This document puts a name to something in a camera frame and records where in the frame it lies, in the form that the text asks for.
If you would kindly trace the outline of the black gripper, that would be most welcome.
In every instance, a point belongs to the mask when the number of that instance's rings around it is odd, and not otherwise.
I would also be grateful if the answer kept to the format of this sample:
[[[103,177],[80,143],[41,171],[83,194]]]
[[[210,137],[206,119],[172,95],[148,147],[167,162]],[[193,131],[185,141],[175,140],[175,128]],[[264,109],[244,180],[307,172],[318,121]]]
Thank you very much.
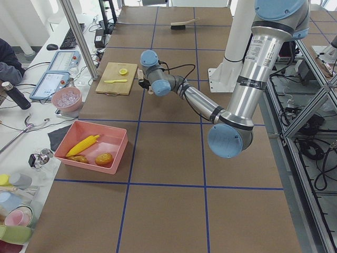
[[[151,88],[151,84],[147,79],[139,79],[138,84],[143,89],[149,90]]]

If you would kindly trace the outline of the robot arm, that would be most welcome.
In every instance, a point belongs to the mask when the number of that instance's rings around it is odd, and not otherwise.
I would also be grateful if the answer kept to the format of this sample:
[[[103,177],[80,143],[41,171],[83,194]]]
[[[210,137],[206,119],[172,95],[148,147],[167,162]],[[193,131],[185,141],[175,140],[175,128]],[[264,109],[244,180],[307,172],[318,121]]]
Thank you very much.
[[[140,64],[145,80],[140,82],[156,96],[175,92],[191,108],[214,124],[207,137],[210,149],[232,158],[253,140],[252,116],[266,87],[272,67],[284,42],[304,38],[309,29],[309,1],[255,1],[252,39],[227,109],[191,86],[185,78],[164,72],[157,54],[146,50]]]

